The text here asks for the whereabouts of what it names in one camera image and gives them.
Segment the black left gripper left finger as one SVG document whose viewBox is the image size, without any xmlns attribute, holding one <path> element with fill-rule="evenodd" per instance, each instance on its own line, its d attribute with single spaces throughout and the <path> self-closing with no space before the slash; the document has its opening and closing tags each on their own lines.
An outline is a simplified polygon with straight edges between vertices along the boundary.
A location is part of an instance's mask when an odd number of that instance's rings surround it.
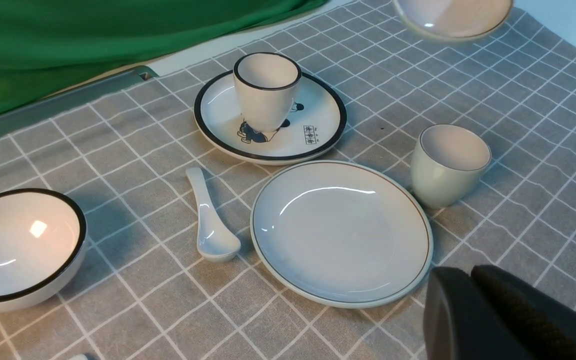
<svg viewBox="0 0 576 360">
<path fill-rule="evenodd" d="M 423 310 L 428 360 L 534 360 L 470 276 L 458 268 L 429 272 Z"/>
</svg>

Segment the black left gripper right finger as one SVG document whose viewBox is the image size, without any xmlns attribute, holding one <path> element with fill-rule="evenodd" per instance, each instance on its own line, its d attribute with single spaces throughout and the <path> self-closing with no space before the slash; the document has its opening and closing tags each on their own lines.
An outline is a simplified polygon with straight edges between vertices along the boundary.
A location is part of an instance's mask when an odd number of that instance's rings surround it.
<svg viewBox="0 0 576 360">
<path fill-rule="evenodd" d="M 470 276 L 535 359 L 576 360 L 576 311 L 494 265 L 476 265 Z"/>
</svg>

